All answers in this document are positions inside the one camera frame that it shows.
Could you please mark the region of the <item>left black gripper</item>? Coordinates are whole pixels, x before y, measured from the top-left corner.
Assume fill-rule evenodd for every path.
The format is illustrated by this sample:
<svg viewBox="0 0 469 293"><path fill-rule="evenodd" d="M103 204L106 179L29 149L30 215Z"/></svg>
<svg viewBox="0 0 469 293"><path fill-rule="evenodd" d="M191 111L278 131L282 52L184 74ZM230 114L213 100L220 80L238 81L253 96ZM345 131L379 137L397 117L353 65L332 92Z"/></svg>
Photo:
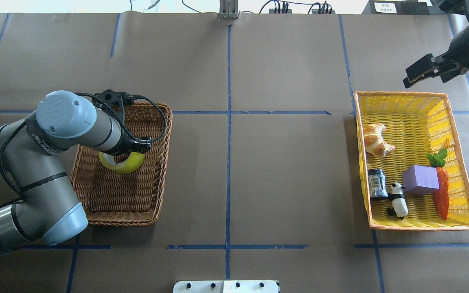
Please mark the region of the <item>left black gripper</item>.
<svg viewBox="0 0 469 293"><path fill-rule="evenodd" d="M151 142L138 142L129 136L122 136L115 146L115 156L127 153L145 154L151 150Z"/></svg>

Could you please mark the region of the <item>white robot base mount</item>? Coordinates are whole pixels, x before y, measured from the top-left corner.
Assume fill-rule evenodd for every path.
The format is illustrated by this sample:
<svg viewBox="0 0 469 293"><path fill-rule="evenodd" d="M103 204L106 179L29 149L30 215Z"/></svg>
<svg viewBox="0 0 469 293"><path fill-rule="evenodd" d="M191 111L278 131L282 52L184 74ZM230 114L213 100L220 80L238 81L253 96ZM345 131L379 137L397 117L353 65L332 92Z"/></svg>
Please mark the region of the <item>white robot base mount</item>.
<svg viewBox="0 0 469 293"><path fill-rule="evenodd" d="M279 293L277 280L181 280L173 293Z"/></svg>

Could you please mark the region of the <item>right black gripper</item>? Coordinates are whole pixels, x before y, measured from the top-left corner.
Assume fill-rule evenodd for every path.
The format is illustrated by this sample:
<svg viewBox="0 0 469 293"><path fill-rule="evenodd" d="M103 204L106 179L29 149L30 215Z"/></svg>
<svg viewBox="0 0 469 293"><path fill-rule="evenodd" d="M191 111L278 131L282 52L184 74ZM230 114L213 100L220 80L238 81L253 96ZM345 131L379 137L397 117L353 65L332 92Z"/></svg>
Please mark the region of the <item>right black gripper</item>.
<svg viewBox="0 0 469 293"><path fill-rule="evenodd" d="M429 53L405 71L407 77L403 79L403 84L406 89L430 78L439 77L446 83L469 72L469 26L452 39L448 58Z"/></svg>

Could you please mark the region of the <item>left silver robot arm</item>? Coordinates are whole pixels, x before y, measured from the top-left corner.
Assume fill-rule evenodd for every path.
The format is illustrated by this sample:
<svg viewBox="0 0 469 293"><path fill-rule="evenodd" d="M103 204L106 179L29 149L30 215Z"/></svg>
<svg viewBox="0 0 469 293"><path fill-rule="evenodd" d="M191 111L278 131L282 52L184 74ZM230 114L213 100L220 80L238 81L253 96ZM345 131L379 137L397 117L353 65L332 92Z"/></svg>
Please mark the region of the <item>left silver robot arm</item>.
<svg viewBox="0 0 469 293"><path fill-rule="evenodd" d="M96 150L119 174L138 169L153 138L125 126L124 106L142 95L49 93L37 109L0 127L0 174L17 198L0 205L0 256L42 239L57 245L85 230L88 219L58 154L73 145Z"/></svg>

